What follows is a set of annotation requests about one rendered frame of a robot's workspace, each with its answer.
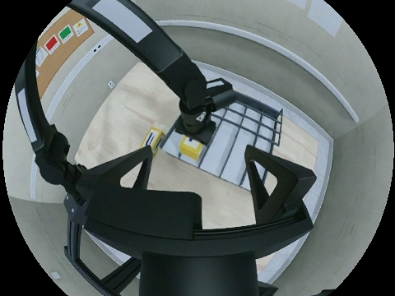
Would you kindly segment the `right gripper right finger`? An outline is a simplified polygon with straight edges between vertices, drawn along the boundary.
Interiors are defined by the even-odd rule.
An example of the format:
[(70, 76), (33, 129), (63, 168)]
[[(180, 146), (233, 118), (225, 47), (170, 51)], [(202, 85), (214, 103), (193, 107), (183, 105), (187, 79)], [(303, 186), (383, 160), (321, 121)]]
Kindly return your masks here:
[[(271, 195), (267, 193), (254, 161), (276, 177), (276, 187)], [(251, 145), (246, 145), (244, 162), (253, 197), (256, 224), (270, 220), (282, 205), (303, 200), (317, 178), (313, 170)]]

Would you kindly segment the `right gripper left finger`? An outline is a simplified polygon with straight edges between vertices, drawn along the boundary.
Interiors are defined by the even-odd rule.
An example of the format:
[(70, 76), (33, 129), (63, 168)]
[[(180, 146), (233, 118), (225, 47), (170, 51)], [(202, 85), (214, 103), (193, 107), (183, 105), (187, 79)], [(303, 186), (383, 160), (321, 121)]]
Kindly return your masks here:
[(121, 157), (106, 161), (104, 164), (96, 165), (83, 172), (81, 177), (98, 181), (99, 183), (121, 185), (121, 178), (141, 162), (142, 166), (139, 169), (138, 176), (132, 187), (147, 188), (149, 174), (151, 174), (151, 145), (144, 146), (129, 152), (127, 155), (121, 155)]

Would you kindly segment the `black flat rectangular panel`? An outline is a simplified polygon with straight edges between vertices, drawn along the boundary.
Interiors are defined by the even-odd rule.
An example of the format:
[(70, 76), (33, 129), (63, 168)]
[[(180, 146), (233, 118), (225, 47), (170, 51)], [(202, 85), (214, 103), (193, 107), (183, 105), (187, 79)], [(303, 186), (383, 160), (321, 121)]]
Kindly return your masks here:
[[(235, 93), (235, 95), (236, 95), (236, 93)], [(241, 95), (236, 95), (236, 101), (244, 103), (244, 104), (249, 103), (249, 106), (251, 106), (251, 108), (259, 109), (259, 111), (261, 111), (261, 112), (264, 109), (264, 111), (263, 111), (264, 114), (271, 116), (271, 118), (279, 118), (279, 116), (280, 116), (276, 112), (273, 112), (270, 109), (264, 108), (264, 106), (262, 106), (256, 102), (250, 101), (250, 99), (246, 99)]]

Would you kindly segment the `yellow and white butter carton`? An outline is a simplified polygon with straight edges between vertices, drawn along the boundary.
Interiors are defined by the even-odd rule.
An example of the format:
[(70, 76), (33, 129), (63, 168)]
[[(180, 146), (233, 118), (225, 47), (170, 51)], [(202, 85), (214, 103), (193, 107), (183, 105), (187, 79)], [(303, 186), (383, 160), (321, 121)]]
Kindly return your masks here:
[(163, 131), (151, 126), (151, 128), (149, 128), (149, 131), (148, 131), (144, 141), (142, 141), (141, 147), (139, 147), (139, 148), (142, 148), (147, 145), (151, 145), (152, 154), (155, 157), (155, 155), (157, 154), (157, 151), (159, 149), (159, 145), (164, 140), (164, 138), (165, 138), (165, 134)]
[(187, 155), (188, 157), (197, 160), (203, 146), (204, 145), (202, 145), (201, 142), (194, 141), (193, 139), (184, 135), (184, 138), (179, 145), (180, 154)]

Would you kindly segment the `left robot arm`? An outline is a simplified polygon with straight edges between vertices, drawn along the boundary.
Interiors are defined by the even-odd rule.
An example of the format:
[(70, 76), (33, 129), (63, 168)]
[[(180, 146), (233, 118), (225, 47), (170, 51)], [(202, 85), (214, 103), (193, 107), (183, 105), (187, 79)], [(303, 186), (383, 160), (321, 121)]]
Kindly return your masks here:
[[(96, 23), (141, 59), (178, 96), (182, 119), (188, 125), (201, 124), (205, 119), (207, 129), (211, 112), (236, 102), (231, 83), (223, 78), (207, 81), (184, 50), (131, 0), (72, 0), (66, 7)], [(37, 40), (14, 82), (17, 108), (40, 175), (50, 184), (63, 185), (76, 204), (83, 207), (85, 198), (76, 185), (85, 168), (67, 161), (68, 139), (57, 131), (55, 124), (49, 125), (40, 103), (36, 80)]]

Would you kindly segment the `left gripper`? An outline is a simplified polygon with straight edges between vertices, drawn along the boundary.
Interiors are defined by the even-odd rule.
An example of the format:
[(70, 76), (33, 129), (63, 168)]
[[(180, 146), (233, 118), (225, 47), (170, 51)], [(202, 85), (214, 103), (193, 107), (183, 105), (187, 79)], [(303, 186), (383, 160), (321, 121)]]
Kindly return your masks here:
[[(210, 121), (207, 129), (205, 129), (205, 119), (201, 124), (198, 125), (188, 125), (185, 121), (182, 121), (181, 115), (178, 121), (174, 125), (174, 131), (180, 135), (185, 135), (194, 141), (201, 142), (202, 145), (208, 146), (210, 144), (211, 138), (216, 131), (216, 122)], [(210, 139), (210, 141), (208, 140)]]

